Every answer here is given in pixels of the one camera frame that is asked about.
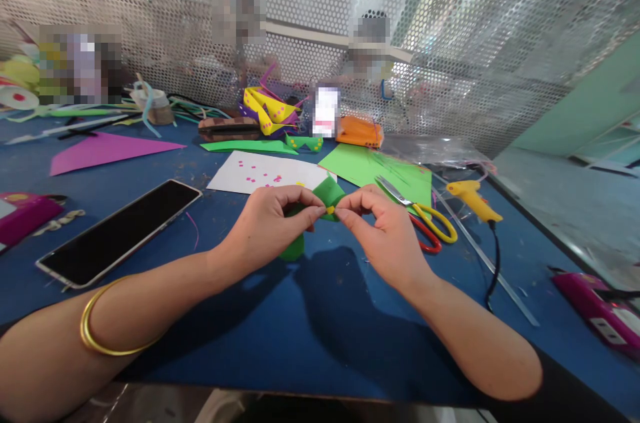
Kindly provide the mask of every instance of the bracelet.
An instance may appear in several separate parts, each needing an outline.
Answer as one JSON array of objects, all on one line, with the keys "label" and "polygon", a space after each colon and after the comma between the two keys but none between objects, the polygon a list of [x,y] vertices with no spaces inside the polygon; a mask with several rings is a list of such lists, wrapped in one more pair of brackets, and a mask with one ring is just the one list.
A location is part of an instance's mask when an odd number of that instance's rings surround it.
[{"label": "bracelet", "polygon": [[98,301],[98,299],[105,293],[105,291],[107,291],[111,286],[115,285],[116,283],[119,283],[125,278],[128,278],[129,276],[131,275],[123,276],[122,278],[119,278],[118,280],[115,280],[114,282],[111,282],[108,285],[103,286],[95,295],[93,295],[93,298],[91,298],[89,300],[89,303],[87,303],[87,305],[85,306],[85,310],[82,312],[82,318],[80,319],[80,338],[82,339],[82,342],[88,349],[96,351],[98,353],[108,355],[108,356],[128,356],[128,355],[132,355],[135,353],[139,353],[143,350],[146,350],[149,346],[156,343],[164,335],[164,334],[160,335],[151,343],[145,344],[140,348],[135,348],[134,350],[125,350],[125,351],[110,350],[109,348],[105,348],[104,346],[102,346],[101,344],[99,344],[93,339],[93,336],[91,335],[91,331],[89,330],[89,319],[91,317],[91,310],[93,309],[93,306]]}]

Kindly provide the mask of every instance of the scissors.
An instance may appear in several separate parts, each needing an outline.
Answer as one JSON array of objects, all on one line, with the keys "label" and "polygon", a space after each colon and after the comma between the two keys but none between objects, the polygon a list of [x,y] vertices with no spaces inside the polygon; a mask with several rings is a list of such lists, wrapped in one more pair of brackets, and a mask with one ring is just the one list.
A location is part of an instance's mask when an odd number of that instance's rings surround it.
[{"label": "scissors", "polygon": [[[450,244],[455,243],[458,240],[458,233],[455,231],[455,228],[451,225],[451,222],[449,222],[449,220],[445,218],[445,216],[442,213],[436,211],[433,208],[430,208],[429,206],[425,206],[420,203],[414,203],[413,201],[409,201],[408,199],[404,198],[400,193],[400,191],[398,191],[394,185],[389,183],[389,181],[387,181],[386,178],[378,175],[375,177],[375,179],[402,206],[405,206],[407,208],[412,207],[415,210],[415,212],[418,213],[422,221],[425,222],[427,226],[423,225],[422,222],[418,220],[418,218],[416,218],[413,214],[409,214],[409,217],[411,218],[411,221],[413,222],[413,224],[415,224],[418,227],[418,229],[420,229],[427,236],[427,238],[429,238],[429,241],[431,241],[431,243],[433,244],[433,247],[430,247],[421,242],[420,248],[424,252],[431,253],[431,254],[439,253],[442,250],[442,245],[440,244],[440,241],[438,240],[438,238],[440,238],[440,240],[443,240],[445,243],[450,243]],[[425,214],[425,212],[433,215],[438,220],[440,220],[442,224],[445,226],[445,228],[447,228],[449,235],[445,235],[429,218],[427,218],[427,215]]]}]

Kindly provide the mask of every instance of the metal mesh wall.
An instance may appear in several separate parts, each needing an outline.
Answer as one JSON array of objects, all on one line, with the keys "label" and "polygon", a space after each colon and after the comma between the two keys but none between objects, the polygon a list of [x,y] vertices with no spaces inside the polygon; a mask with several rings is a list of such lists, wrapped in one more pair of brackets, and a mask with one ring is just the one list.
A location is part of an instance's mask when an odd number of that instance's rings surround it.
[{"label": "metal mesh wall", "polygon": [[[280,62],[300,92],[343,88],[343,111],[385,131],[467,136],[495,155],[640,27],[640,0],[262,0],[266,18],[351,35],[384,13],[390,44],[413,53],[379,78],[342,75],[345,51],[268,34],[238,48],[221,25],[229,0],[0,0],[0,16],[34,24],[119,23],[123,54],[153,85],[218,105],[237,97],[239,52],[249,72]],[[14,48],[0,29],[0,51]]]}]

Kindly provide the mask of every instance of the yellow paper craft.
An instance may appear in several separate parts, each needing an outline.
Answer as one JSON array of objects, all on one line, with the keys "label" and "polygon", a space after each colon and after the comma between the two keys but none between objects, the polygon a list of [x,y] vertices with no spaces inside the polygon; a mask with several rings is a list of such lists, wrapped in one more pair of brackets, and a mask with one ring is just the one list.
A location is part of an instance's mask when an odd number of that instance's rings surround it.
[{"label": "yellow paper craft", "polygon": [[260,106],[267,108],[267,114],[274,123],[282,123],[296,110],[295,106],[288,105],[258,92],[259,89],[262,88],[250,87],[247,88],[247,91],[260,103]]},{"label": "yellow paper craft", "polygon": [[271,121],[267,112],[262,108],[262,105],[253,97],[253,94],[249,91],[251,88],[245,89],[244,102],[249,109],[252,109],[258,113],[258,120],[260,122],[260,130],[265,136],[271,135],[274,131],[282,128],[286,125],[276,124]]}]

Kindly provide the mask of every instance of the clear plastic bag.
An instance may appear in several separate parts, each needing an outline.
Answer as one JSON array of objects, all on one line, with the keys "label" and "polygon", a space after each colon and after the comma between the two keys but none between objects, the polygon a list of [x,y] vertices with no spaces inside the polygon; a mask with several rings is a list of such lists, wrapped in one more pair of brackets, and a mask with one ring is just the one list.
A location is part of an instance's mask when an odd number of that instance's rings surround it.
[{"label": "clear plastic bag", "polygon": [[495,172],[491,160],[460,137],[387,134],[380,151],[415,164],[463,169],[476,163]]}]

